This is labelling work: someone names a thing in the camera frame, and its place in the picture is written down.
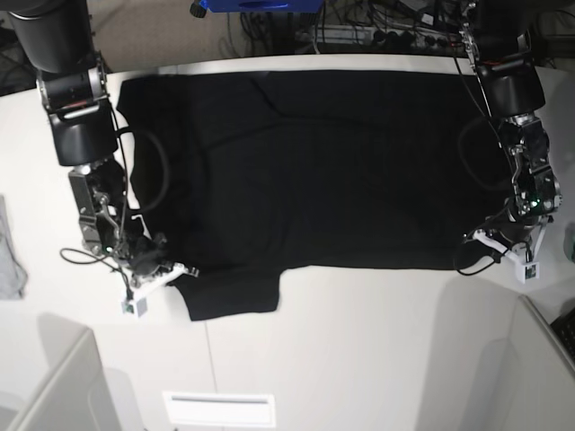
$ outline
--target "air vent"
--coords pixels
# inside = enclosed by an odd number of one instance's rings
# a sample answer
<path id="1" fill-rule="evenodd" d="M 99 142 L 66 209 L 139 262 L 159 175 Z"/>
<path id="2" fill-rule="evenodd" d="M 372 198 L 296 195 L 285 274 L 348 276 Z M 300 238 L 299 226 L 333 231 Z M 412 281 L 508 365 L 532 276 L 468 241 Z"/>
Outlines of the air vent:
<path id="1" fill-rule="evenodd" d="M 164 392 L 173 424 L 205 427 L 276 427 L 273 395 Z"/>

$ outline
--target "white table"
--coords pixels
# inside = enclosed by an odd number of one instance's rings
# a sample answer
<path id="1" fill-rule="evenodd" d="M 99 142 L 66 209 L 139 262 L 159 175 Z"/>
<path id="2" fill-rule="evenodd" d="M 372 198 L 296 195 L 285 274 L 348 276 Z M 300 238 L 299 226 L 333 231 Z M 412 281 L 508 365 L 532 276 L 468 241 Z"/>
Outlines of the white table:
<path id="1" fill-rule="evenodd" d="M 111 75 L 109 90 L 115 103 L 121 82 L 135 75 L 302 69 L 456 73 L 450 58 L 264 57 Z M 575 218 L 575 76 L 550 69 L 540 76 L 547 97 L 540 114 L 564 194 L 540 254 L 542 279 L 523 286 L 508 262 L 473 278 L 301 268 L 282 276 L 277 312 L 207 323 L 189 321 L 174 288 L 150 297 L 150 312 L 134 321 L 119 312 L 123 288 L 116 275 L 58 256 L 81 241 L 68 169 L 58 166 L 38 94 L 6 96 L 0 99 L 0 193 L 30 278 L 23 301 L 0 303 L 0 328 L 10 329 L 0 346 L 31 343 L 41 351 L 46 314 L 91 326 L 127 430 L 172 429 L 162 390 L 274 393 L 281 430 L 455 430 L 485 352 L 509 331 L 517 292 L 530 293 L 548 319 L 575 297 L 575 265 L 562 250 L 565 226 Z M 39 374 L 49 364 L 42 357 L 21 360 Z M 0 369 L 7 366 L 14 363 L 0 357 Z M 0 391 L 4 384 L 25 393 L 29 385 L 19 382 L 32 377 L 17 370 L 11 379 L 0 376 Z"/>

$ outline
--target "black t-shirt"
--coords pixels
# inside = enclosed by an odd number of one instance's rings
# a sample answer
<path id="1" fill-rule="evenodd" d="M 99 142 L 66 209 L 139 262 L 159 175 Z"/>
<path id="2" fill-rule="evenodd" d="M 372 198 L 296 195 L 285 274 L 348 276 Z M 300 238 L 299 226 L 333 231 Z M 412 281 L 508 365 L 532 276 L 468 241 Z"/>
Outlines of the black t-shirt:
<path id="1" fill-rule="evenodd" d="M 474 78 L 468 79 L 478 99 Z M 274 72 L 152 76 L 122 85 L 119 110 L 168 153 L 168 196 L 145 215 L 180 277 L 193 320 L 270 312 L 288 268 L 452 269 L 462 235 L 502 208 L 456 149 L 479 112 L 456 75 Z M 509 175 L 489 132 L 465 157 L 485 182 Z M 136 136 L 140 203 L 161 183 Z M 486 250 L 466 246 L 462 268 Z"/>

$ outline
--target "gray cloth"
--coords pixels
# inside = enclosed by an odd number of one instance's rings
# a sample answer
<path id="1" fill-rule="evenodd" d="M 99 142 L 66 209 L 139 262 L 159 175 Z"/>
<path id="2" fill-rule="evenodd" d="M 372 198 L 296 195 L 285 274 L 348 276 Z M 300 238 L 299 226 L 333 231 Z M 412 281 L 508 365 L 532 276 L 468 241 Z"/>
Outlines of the gray cloth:
<path id="1" fill-rule="evenodd" d="M 27 278 L 14 257 L 4 196 L 0 195 L 0 299 L 21 299 Z"/>

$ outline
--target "blue object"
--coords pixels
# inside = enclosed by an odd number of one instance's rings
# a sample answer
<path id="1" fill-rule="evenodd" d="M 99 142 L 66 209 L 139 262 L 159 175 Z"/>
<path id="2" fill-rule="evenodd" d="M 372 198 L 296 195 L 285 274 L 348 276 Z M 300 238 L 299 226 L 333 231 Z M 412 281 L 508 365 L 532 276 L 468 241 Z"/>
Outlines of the blue object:
<path id="1" fill-rule="evenodd" d="M 316 13 L 323 0 L 201 0 L 211 12 L 300 12 Z"/>

